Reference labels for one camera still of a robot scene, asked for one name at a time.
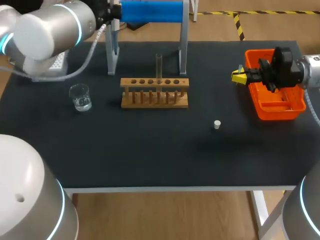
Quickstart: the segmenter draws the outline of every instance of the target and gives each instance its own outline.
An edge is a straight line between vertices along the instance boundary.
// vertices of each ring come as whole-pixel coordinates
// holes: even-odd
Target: blue cylinder
[[[122,22],[182,23],[182,1],[121,1]]]

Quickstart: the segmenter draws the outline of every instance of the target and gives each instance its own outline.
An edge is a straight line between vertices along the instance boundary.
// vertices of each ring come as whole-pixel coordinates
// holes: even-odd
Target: orange tray
[[[245,66],[259,68],[259,59],[267,59],[270,63],[274,49],[257,49],[245,52]],[[267,90],[261,82],[250,83],[249,90],[261,120],[292,120],[306,110],[304,90],[298,86],[276,89],[275,93]]]

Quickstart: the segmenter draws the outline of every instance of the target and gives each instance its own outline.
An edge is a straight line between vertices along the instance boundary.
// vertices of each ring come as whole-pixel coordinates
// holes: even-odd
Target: white cable
[[[314,107],[312,106],[312,103],[311,103],[311,100],[310,100],[310,97],[309,97],[307,89],[304,90],[304,95],[305,95],[306,103],[309,106],[309,109],[311,111],[311,114],[312,114],[314,120],[320,126],[320,120],[319,120],[319,118],[318,118],[318,116],[317,116],[317,114],[316,114],[316,112],[314,110]]]
[[[14,74],[16,74],[18,76],[29,78],[29,79],[35,79],[35,80],[38,80],[38,81],[63,81],[63,80],[66,80],[66,79],[73,78],[73,77],[81,74],[86,69],[88,64],[90,63],[90,60],[91,60],[91,58],[92,58],[92,56],[94,54],[94,51],[96,49],[98,40],[101,37],[101,34],[104,32],[106,27],[107,27],[107,25],[103,24],[100,27],[100,29],[98,30],[98,32],[96,34],[96,37],[95,37],[95,40],[93,41],[93,43],[91,45],[90,51],[89,51],[89,53],[88,53],[83,65],[77,71],[75,71],[75,72],[73,72],[73,73],[71,73],[69,75],[60,76],[60,77],[45,77],[45,76],[37,77],[37,76],[32,76],[32,75],[29,75],[29,74],[26,74],[26,73],[23,73],[21,71],[17,71],[17,70],[14,70],[14,69],[11,69],[11,68],[8,68],[8,67],[5,67],[5,66],[0,66],[0,71],[14,73]]]

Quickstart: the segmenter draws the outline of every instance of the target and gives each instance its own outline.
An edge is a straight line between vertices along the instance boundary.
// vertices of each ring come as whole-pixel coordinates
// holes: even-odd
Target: wooden floor
[[[199,0],[199,11],[319,11],[319,0]],[[304,54],[320,53],[320,15],[241,15],[249,40],[297,40]],[[151,23],[121,41],[178,41],[179,24]],[[190,41],[239,41],[232,17],[200,15]],[[0,64],[6,59],[0,57]],[[0,93],[9,75],[0,73]],[[281,191],[264,192],[271,212]],[[257,229],[246,192],[79,194],[79,240],[255,240]],[[282,233],[274,238],[284,239]]]

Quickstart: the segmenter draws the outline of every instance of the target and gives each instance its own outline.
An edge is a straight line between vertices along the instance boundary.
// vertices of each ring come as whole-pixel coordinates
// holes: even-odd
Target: black tabletop
[[[320,157],[320,127],[309,109],[292,121],[261,121],[249,90],[231,82],[249,49],[289,46],[292,41],[190,42],[188,109],[121,109],[120,78],[175,78],[178,43],[123,42],[115,76],[108,76],[105,45],[89,67],[57,83],[32,83],[13,75],[0,101],[0,133],[30,143],[65,188],[288,186],[296,185]],[[90,45],[69,55],[69,71]],[[92,108],[77,112],[70,86],[90,88]],[[320,113],[319,92],[311,100]],[[212,130],[214,120],[221,121]]]

